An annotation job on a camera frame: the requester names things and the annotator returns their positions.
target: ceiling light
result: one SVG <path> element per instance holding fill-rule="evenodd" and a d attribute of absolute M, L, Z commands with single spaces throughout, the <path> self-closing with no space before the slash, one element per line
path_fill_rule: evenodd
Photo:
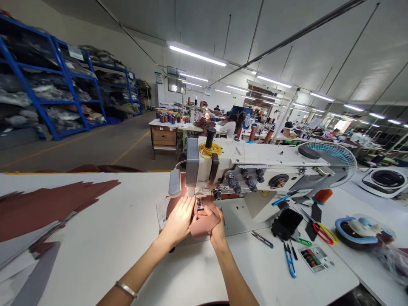
<path fill-rule="evenodd" d="M 225 66 L 227 65 L 226 63 L 219 62 L 219 61 L 216 61 L 216 60 L 214 60 L 214 59 L 211 59 L 211 58 L 208 58 L 208 57 L 204 57 L 204 56 L 202 56 L 202 55 L 198 55 L 198 54 L 195 54 L 195 53 L 193 53 L 193 52 L 190 52 L 190 51 L 187 51 L 187 50 L 183 50 L 183 49 L 177 48 L 177 47 L 172 46 L 172 45 L 169 46 L 169 48 L 170 48 L 171 50 L 174 50 L 174 51 L 177 51 L 177 52 L 180 52 L 180 53 L 183 53 L 183 54 L 187 54 L 187 55 L 190 55 L 190 56 L 192 56 L 192 57 L 199 58 L 199 59 L 201 59 L 201 60 L 205 60 L 205 61 L 207 61 L 207 62 L 211 62 L 211 63 L 216 64 L 216 65 L 220 65 L 220 66 L 223 66 L 223 67 L 225 67 Z"/>
<path fill-rule="evenodd" d="M 350 104 L 345 104 L 344 106 L 346 106 L 348 108 L 351 108 L 351 109 L 354 109 L 355 111 L 363 111 L 364 110 L 362 108 L 358 108 L 357 106 L 353 106 L 353 105 L 350 105 Z"/>
<path fill-rule="evenodd" d="M 206 79 L 202 79 L 202 78 L 199 78 L 199 77 L 196 77 L 196 76 L 190 76 L 188 74 L 182 74 L 181 72 L 180 72 L 180 75 L 185 76 L 185 77 L 192 77 L 193 79 L 198 79 L 200 81 L 208 82 L 208 80 L 206 80 Z"/>
<path fill-rule="evenodd" d="M 325 97 L 325 96 L 321 96 L 321 95 L 319 95 L 319 94 L 317 94 L 317 93 L 314 93 L 314 92 L 309 92 L 309 94 L 311 94 L 312 96 L 315 96 L 315 97 L 317 97 L 317 98 L 321 98 L 321 99 L 323 99 L 323 100 L 330 101 L 330 102 L 333 102 L 333 101 L 334 101 L 334 99 L 332 99 L 332 98 L 328 98 L 328 97 Z"/>
<path fill-rule="evenodd" d="M 218 89 L 215 89 L 215 91 L 223 92 L 224 94 L 231 94 L 228 91 L 221 91 L 221 90 L 218 90 Z"/>
<path fill-rule="evenodd" d="M 236 90 L 239 90 L 239 91 L 249 92 L 249 90 L 242 89 L 242 88 L 237 88 L 237 87 L 232 87 L 232 86 L 229 86 L 229 85 L 227 85 L 227 87 L 228 87 L 228 88 L 232 88 L 232 89 L 236 89 Z"/>
<path fill-rule="evenodd" d="M 272 99 L 272 100 L 278 100 L 278 101 L 280 101 L 280 99 L 279 99 L 279 98 L 277 98 L 277 97 L 273 97 L 273 96 L 262 95 L 262 97 L 264 97 L 264 98 L 268 98 L 268 99 Z"/>
<path fill-rule="evenodd" d="M 265 81 L 271 82 L 271 83 L 275 83 L 275 84 L 278 84 L 278 85 L 281 85 L 281 86 L 287 87 L 287 88 L 292 88 L 292 87 L 291 87 L 291 85 L 283 84 L 283 83 L 281 83 L 281 82 L 277 82 L 277 81 L 274 81 L 274 80 L 271 80 L 271 79 L 265 78 L 265 77 L 263 77 L 263 76 L 256 76 L 256 77 L 257 77 L 257 78 L 260 78 L 260 79 L 262 79 L 262 80 L 265 80 Z"/>
<path fill-rule="evenodd" d="M 186 81 L 182 81 L 184 84 L 189 84 L 189 85 L 193 85 L 193 86 L 198 86 L 198 87 L 202 87 L 201 85 L 197 85 L 197 84 L 193 84 L 193 83 L 189 83 Z"/>
<path fill-rule="evenodd" d="M 394 124 L 401 124 L 401 122 L 399 122 L 397 120 L 392 120 L 392 119 L 388 120 L 388 122 L 391 122 L 391 123 L 394 123 Z"/>
<path fill-rule="evenodd" d="M 376 114 L 376 113 L 370 113 L 370 116 L 380 118 L 380 119 L 385 119 L 385 117 L 383 115 L 379 115 L 379 114 Z"/>

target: red scissors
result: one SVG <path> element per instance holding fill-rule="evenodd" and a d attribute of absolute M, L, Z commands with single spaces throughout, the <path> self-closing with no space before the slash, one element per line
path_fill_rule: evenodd
<path fill-rule="evenodd" d="M 314 231 L 319 235 L 320 238 L 323 239 L 324 242 L 330 245 L 333 245 L 339 242 L 338 238 L 336 237 L 335 234 L 333 234 L 331 230 L 329 230 L 326 226 L 324 226 L 320 222 L 317 222 L 316 220 L 314 220 L 311 216 L 309 216 L 307 212 L 303 210 L 303 208 L 300 208 L 300 209 L 303 211 L 306 217 L 308 217 L 309 220 L 312 221 Z"/>

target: white fan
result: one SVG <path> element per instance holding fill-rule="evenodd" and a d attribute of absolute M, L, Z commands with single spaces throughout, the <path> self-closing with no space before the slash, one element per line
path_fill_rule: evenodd
<path fill-rule="evenodd" d="M 341 181 L 330 185 L 328 189 L 338 187 L 347 183 L 357 172 L 357 162 L 353 153 L 349 149 L 339 144 L 335 144 L 332 142 L 305 142 L 299 145 L 299 147 L 301 146 L 309 147 L 315 151 L 325 152 L 327 155 L 337 159 L 345 165 L 347 176 Z"/>

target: human hand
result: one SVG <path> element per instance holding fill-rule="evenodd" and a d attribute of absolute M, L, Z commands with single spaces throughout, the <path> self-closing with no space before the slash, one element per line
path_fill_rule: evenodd
<path fill-rule="evenodd" d="M 224 215 L 218 207 L 215 207 L 215 208 L 218 211 L 218 214 L 220 216 L 220 221 L 210 232 L 210 240 L 214 248 L 227 244 L 227 240 L 225 238 L 225 231 L 224 231 Z M 205 215 L 211 215 L 214 212 L 206 205 L 204 206 L 204 213 Z"/>
<path fill-rule="evenodd" d="M 193 212 L 196 197 L 188 198 L 187 193 L 180 198 L 173 211 L 167 218 L 164 229 L 159 234 L 158 239 L 170 244 L 170 248 L 175 247 L 180 241 L 190 233 L 189 225 Z"/>

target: bracelet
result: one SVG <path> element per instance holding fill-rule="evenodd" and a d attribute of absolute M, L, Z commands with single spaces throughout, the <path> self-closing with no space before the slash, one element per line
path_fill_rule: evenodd
<path fill-rule="evenodd" d="M 129 293 L 131 296 L 133 296 L 133 298 L 135 299 L 135 300 L 137 300 L 137 293 L 136 292 L 134 292 L 132 289 L 130 289 L 128 286 L 126 286 L 125 284 L 122 284 L 122 283 L 120 283 L 120 282 L 116 282 L 115 283 L 115 286 L 116 287 L 119 287 L 120 289 L 122 289 L 122 290 L 125 290 L 127 293 Z"/>

